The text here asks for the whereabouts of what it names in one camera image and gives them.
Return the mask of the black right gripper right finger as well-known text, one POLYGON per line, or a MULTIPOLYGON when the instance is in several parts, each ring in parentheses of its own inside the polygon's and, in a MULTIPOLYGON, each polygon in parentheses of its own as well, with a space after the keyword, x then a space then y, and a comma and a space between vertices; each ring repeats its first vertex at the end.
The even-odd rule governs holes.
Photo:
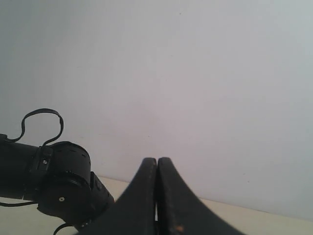
POLYGON ((184 182, 172 160, 158 160, 157 217, 161 235, 241 235, 213 213, 184 182))

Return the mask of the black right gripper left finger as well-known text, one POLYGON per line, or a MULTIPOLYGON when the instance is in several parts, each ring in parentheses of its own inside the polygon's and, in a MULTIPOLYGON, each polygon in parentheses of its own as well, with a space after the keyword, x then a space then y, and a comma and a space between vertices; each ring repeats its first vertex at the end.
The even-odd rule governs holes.
POLYGON ((136 175, 114 203, 93 224, 87 235, 154 235, 157 163, 143 159, 136 175))

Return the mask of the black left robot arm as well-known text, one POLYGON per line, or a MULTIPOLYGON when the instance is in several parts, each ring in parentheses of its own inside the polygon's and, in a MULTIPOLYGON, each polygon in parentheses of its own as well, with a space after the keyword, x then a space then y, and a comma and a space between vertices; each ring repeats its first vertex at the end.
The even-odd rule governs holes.
POLYGON ((114 204, 114 198, 91 170, 88 152, 68 141, 31 146, 0 136, 0 195, 62 219, 80 230, 114 204))

